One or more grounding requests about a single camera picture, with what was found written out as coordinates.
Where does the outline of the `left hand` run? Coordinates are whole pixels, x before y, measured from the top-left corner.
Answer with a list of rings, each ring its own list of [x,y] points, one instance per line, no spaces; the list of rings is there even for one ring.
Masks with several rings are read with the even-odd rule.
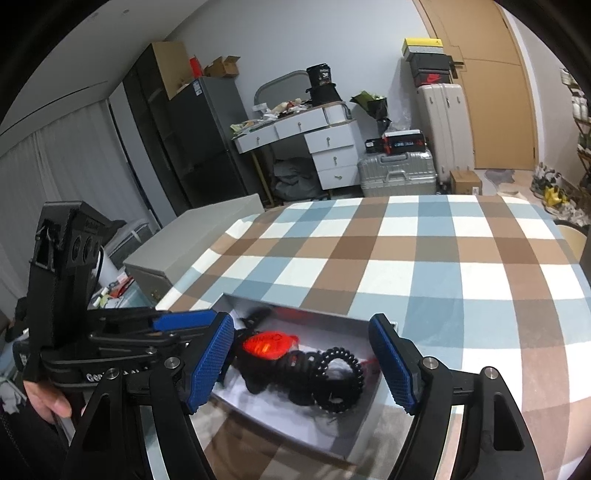
[[[86,404],[72,407],[64,393],[50,381],[23,381],[27,398],[37,414],[49,423],[54,423],[54,417],[71,418],[73,413],[83,414]]]

